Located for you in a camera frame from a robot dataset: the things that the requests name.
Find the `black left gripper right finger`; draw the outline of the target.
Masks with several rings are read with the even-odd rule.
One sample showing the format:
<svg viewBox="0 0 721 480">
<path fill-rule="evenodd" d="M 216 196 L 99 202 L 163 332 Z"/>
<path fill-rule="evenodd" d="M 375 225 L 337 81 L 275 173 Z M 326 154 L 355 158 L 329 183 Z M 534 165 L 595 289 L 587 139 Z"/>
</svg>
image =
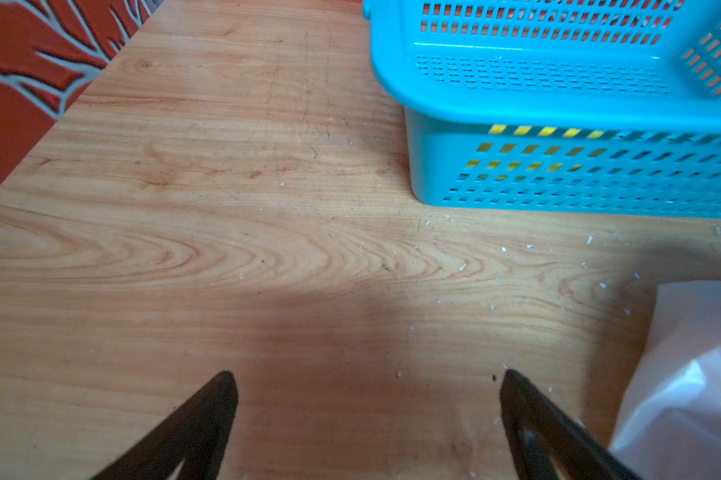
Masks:
<svg viewBox="0 0 721 480">
<path fill-rule="evenodd" d="M 517 370 L 500 391 L 502 422 L 520 479 L 636 479 L 563 410 Z"/>
</svg>

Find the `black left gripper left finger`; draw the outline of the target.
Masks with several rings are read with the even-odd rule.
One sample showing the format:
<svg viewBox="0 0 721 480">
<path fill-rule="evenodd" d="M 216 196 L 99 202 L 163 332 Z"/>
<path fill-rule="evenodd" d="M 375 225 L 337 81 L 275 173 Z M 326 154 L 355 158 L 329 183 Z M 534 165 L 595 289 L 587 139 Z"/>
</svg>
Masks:
<svg viewBox="0 0 721 480">
<path fill-rule="evenodd" d="M 216 374 L 198 392 L 96 479 L 216 479 L 238 408 L 230 371 Z"/>
</svg>

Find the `white plastic bag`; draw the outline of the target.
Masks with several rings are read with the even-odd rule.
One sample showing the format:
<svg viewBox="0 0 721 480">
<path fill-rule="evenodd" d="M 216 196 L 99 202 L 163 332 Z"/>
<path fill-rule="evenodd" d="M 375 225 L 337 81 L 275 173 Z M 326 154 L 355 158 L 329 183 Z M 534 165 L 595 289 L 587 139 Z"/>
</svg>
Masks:
<svg viewBox="0 0 721 480">
<path fill-rule="evenodd" d="M 610 450 L 643 479 L 721 479 L 721 282 L 659 287 Z"/>
</svg>

